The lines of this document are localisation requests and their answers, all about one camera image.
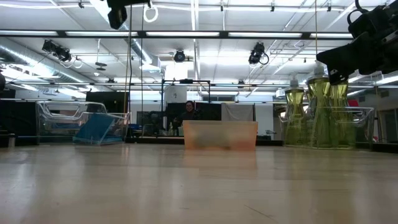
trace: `spotlight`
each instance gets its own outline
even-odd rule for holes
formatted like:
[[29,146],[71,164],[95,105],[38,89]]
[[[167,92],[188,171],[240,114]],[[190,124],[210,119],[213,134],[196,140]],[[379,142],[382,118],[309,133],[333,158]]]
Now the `spotlight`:
[[238,81],[238,85],[243,85],[244,84],[244,81],[243,80],[239,80]]
[[[263,62],[261,62],[261,59],[263,58],[263,57],[267,57],[267,62],[266,63],[263,63]],[[249,57],[249,63],[251,64],[251,65],[257,65],[258,63],[260,63],[260,64],[262,64],[262,65],[266,65],[266,64],[268,64],[268,62],[269,62],[269,57],[268,57],[268,55],[266,54],[266,49],[265,49],[265,47],[264,47],[264,43],[257,43],[255,46],[254,46],[254,48],[253,48],[253,50],[251,51],[251,53],[250,53],[250,57]]]
[[72,55],[70,55],[69,49],[64,49],[59,46],[55,49],[53,56],[56,56],[63,62],[70,62],[70,60],[72,60]]
[[175,62],[183,62],[185,60],[185,54],[183,50],[177,50],[177,52],[174,55],[174,61]]
[[70,62],[72,59],[72,55],[69,52],[69,49],[63,48],[52,42],[51,40],[45,40],[42,50],[48,54],[52,54],[54,57],[57,57],[60,61]]
[[108,78],[108,81],[106,83],[115,83],[114,78]]

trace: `camera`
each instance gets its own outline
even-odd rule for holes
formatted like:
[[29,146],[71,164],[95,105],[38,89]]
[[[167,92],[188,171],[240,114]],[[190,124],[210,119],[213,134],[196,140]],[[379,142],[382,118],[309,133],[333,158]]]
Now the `camera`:
[[[317,54],[317,60],[328,67],[329,82],[337,85],[359,70],[362,75],[376,71],[398,70],[398,0],[372,11],[363,9],[355,0],[356,9],[348,14],[348,31],[354,40],[345,46]],[[351,15],[361,15],[351,22]]]

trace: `stage light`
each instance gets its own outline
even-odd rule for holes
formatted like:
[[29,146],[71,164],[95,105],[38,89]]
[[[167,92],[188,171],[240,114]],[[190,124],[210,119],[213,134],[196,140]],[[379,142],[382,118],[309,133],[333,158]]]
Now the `stage light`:
[[185,60],[185,54],[183,50],[177,50],[177,52],[174,55],[174,61],[175,62],[183,62]]

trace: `hanging cable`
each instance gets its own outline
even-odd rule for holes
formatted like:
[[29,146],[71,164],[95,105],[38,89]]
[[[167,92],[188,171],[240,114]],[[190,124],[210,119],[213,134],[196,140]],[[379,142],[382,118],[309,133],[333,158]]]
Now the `hanging cable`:
[[[131,27],[131,15],[132,15],[132,7],[130,7],[130,27]],[[127,47],[127,62],[129,61],[129,57],[130,57],[130,51],[131,51],[131,28],[129,29],[129,45]],[[124,101],[126,102],[126,98],[127,98],[127,76],[128,76],[128,72],[129,72],[129,65],[127,64],[126,66],[126,79],[124,81],[125,85],[124,85]],[[128,103],[130,105],[130,91],[129,91],[129,99],[128,99]],[[126,108],[126,104],[123,103],[123,113],[127,113],[128,108]]]
[[[144,20],[142,20],[141,23],[141,30],[144,30]],[[142,49],[141,49],[141,56],[140,56],[140,65],[142,66]],[[144,112],[144,79],[143,79],[143,69],[141,69],[141,113],[143,115]],[[144,116],[141,116],[141,124],[142,124],[142,130],[144,130]]]
[[318,6],[315,0],[315,53],[318,54]]

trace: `duct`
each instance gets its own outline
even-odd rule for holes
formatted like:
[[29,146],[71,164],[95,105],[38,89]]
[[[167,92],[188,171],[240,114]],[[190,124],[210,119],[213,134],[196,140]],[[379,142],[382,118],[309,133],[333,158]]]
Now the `duct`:
[[[5,37],[0,38],[0,63],[20,64],[40,71],[40,75],[56,75],[63,82],[94,82],[73,70],[67,69],[58,62],[23,47]],[[98,91],[113,91],[105,86],[96,87]]]
[[[108,13],[110,12],[110,8],[106,1],[99,0],[90,0],[90,3],[94,6],[94,8],[99,12],[99,14],[109,23]],[[119,30],[127,30],[130,31],[130,27],[124,23]],[[138,42],[137,39],[131,39],[131,44],[129,39],[124,39],[128,45],[130,45],[131,50],[137,55],[139,59],[142,59],[143,63],[151,64],[152,57],[147,53],[145,49],[142,48],[141,43]]]

